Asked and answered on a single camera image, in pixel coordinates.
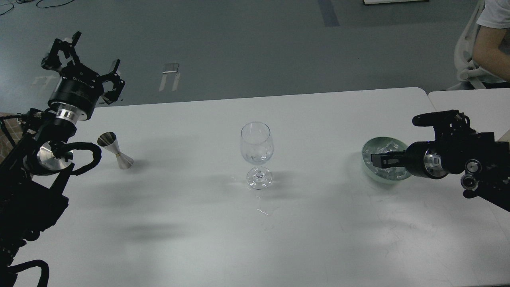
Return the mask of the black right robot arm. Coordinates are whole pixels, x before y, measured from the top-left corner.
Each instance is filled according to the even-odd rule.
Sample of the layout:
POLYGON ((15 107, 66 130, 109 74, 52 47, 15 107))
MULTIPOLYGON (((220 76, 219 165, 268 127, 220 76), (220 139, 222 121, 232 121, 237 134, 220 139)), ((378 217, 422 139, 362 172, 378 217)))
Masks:
POLYGON ((402 167, 411 175, 435 180, 461 174, 465 198, 480 197, 510 210, 508 142, 496 141, 493 132, 476 132, 458 110, 424 113, 412 122, 433 127, 435 140, 414 142, 404 151, 371 154, 373 166, 402 167))

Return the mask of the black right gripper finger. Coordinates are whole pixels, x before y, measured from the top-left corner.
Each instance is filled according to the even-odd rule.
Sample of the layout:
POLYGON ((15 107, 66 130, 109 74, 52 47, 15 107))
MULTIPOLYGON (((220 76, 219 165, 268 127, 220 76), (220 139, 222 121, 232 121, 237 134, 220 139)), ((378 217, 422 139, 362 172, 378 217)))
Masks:
POLYGON ((372 160, 375 159, 399 159, 407 161, 409 163, 409 158, 408 156, 406 156, 406 151, 393 151, 380 154, 371 154, 371 162, 372 160))
POLYGON ((380 169, 389 169, 393 167, 405 168, 408 165, 408 162, 399 159, 375 159, 372 160, 372 165, 380 169))

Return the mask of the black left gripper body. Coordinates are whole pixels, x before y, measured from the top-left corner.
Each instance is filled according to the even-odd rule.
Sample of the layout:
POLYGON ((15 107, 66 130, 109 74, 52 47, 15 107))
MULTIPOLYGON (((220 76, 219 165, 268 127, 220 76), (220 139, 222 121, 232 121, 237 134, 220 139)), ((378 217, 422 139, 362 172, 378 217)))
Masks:
POLYGON ((104 92, 98 80, 100 74, 84 64, 68 64, 59 70, 59 75, 48 106, 54 111, 62 105, 74 106, 80 110, 79 120, 91 119, 98 98, 104 92))

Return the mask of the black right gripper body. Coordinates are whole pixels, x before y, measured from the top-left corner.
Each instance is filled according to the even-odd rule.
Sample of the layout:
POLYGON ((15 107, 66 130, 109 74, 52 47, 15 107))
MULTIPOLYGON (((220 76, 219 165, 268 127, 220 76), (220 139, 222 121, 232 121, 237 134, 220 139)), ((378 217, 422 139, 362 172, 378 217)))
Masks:
POLYGON ((449 172, 442 166, 441 155, 435 142, 414 142, 405 151, 402 164, 417 177, 442 179, 449 172))

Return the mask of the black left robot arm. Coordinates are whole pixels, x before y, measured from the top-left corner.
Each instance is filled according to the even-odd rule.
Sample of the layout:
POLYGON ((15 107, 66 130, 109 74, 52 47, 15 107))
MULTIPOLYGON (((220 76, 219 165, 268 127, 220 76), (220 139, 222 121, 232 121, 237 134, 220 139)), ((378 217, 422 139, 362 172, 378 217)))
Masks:
POLYGON ((117 72, 120 60, 100 75, 84 65, 75 46, 77 31, 69 40, 55 39, 41 67, 56 71, 59 81, 46 110, 1 116, 1 131, 11 145, 1 161, 1 285, 12 287, 18 274, 38 267, 37 285, 49 283, 49 265, 40 259, 14 265, 14 257, 27 242, 54 226, 69 206, 63 192, 71 176, 96 167, 100 147, 91 142, 69 142, 78 121, 90 120, 96 104, 120 98, 125 86, 117 72))

